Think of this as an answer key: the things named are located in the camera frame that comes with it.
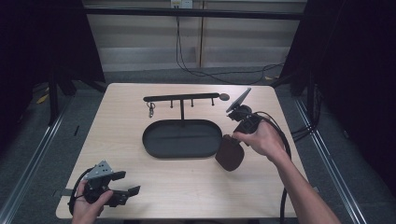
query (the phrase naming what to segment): small black object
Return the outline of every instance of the small black object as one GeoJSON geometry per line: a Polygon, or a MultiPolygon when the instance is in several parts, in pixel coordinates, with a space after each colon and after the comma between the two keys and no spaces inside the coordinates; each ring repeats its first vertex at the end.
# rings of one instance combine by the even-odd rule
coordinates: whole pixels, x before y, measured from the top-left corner
{"type": "Polygon", "coordinates": [[[222,101],[228,101],[228,100],[230,100],[230,95],[227,93],[222,93],[219,98],[222,101]]]}

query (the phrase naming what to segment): human hand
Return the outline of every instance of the human hand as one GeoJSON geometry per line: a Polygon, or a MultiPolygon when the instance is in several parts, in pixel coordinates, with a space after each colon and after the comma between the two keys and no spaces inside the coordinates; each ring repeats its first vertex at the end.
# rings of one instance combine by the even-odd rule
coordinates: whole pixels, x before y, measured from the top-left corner
{"type": "Polygon", "coordinates": [[[262,120],[255,133],[233,133],[233,138],[250,145],[257,153],[274,161],[278,152],[285,152],[282,139],[274,127],[262,120]]]}
{"type": "MultiPolygon", "coordinates": [[[[82,195],[84,192],[84,187],[87,184],[87,180],[82,180],[78,184],[77,196],[82,195]]],[[[73,212],[73,224],[88,224],[93,223],[97,217],[100,216],[104,209],[105,203],[113,195],[112,190],[104,192],[95,203],[88,203],[85,198],[78,197],[74,204],[73,212]]]]}

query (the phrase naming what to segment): forearm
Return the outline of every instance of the forearm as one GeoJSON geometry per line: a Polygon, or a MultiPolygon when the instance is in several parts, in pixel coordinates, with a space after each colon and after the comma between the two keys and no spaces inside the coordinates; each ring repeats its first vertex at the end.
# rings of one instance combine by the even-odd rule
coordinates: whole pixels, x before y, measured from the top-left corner
{"type": "Polygon", "coordinates": [[[330,207],[301,175],[285,151],[280,150],[273,160],[288,191],[300,223],[340,223],[330,207]]]}

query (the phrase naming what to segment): handheld controller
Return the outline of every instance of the handheld controller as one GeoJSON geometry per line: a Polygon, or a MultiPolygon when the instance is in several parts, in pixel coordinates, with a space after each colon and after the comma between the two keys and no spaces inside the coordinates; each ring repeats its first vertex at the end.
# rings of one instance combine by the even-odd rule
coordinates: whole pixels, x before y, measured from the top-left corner
{"type": "MultiPolygon", "coordinates": [[[[126,172],[124,171],[114,173],[106,161],[101,161],[93,168],[88,169],[80,177],[75,185],[75,188],[73,189],[74,192],[69,202],[70,213],[73,215],[74,203],[76,201],[76,198],[83,196],[88,203],[95,203],[104,192],[110,190],[108,184],[111,180],[115,181],[123,179],[125,177],[125,174],[126,172]],[[88,182],[85,185],[82,195],[75,196],[74,194],[77,190],[77,185],[81,178],[88,180],[88,182]]],[[[113,195],[105,205],[108,205],[110,207],[125,205],[130,197],[133,197],[139,193],[139,190],[140,186],[128,189],[126,191],[113,189],[113,195]]]]}

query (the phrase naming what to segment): black oval tray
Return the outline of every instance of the black oval tray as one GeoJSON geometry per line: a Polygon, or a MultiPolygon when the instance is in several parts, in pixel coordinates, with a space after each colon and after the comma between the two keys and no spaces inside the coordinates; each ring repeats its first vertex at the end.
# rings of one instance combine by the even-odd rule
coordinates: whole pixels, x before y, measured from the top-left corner
{"type": "Polygon", "coordinates": [[[160,159],[206,158],[216,154],[221,138],[221,129],[212,121],[164,119],[146,128],[143,145],[160,159]]]}

